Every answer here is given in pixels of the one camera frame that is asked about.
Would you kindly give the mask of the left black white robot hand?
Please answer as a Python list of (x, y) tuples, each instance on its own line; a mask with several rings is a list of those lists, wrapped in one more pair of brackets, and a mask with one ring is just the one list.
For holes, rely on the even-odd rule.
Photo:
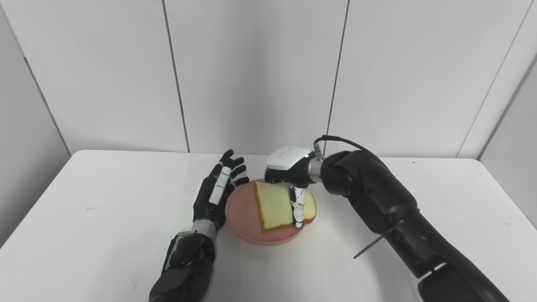
[(217, 230), (226, 223), (226, 204), (231, 194), (241, 185), (250, 182), (248, 177), (238, 177), (246, 172), (244, 157), (232, 158), (232, 149), (223, 153), (207, 177), (201, 182), (193, 205), (193, 222), (207, 220)]

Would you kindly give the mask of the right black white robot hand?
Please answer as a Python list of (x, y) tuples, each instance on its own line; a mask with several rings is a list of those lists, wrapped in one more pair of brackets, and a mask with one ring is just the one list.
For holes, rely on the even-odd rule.
[(284, 146), (268, 156), (263, 177), (266, 183), (288, 184), (293, 226), (301, 228), (305, 222), (305, 190), (311, 184), (322, 183), (322, 157), (310, 149)]

